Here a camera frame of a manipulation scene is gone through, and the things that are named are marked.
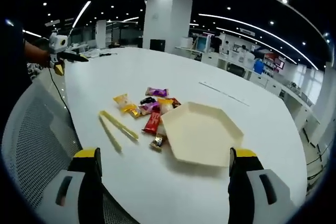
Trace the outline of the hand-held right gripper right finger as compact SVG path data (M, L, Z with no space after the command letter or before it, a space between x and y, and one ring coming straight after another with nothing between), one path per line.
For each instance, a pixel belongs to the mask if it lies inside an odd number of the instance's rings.
M296 207L289 187L248 149L230 149L229 223L286 223Z

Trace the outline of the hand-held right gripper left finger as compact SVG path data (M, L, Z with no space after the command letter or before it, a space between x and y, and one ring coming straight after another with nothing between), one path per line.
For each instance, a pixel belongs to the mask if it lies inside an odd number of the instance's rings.
M78 151L47 185L36 213L43 223L103 223L100 148Z

